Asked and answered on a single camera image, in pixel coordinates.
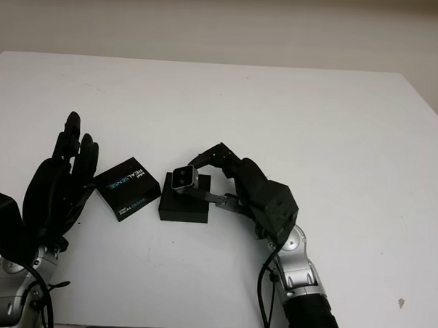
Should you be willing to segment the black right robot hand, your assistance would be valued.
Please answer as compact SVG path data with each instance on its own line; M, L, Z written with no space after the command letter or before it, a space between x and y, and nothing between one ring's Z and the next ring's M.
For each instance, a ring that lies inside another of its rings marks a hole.
M221 169L227 179L234 180L235 195L212 194L198 187L198 169L207 165ZM280 185L269 180L253 160L240 159L222 142L200 153L176 172L179 174L177 181L171 183L176 193L248 216L256 223L258 237L280 243L283 221L272 207L277 204Z

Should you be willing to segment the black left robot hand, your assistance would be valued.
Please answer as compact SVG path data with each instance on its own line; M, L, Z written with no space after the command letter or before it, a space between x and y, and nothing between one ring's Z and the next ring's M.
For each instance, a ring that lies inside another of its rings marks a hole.
M66 232L77 222L93 182L99 158L98 143L80 135L81 119L73 111L58 134L52 156L31 179L23 200L23 223L38 245L66 251Z

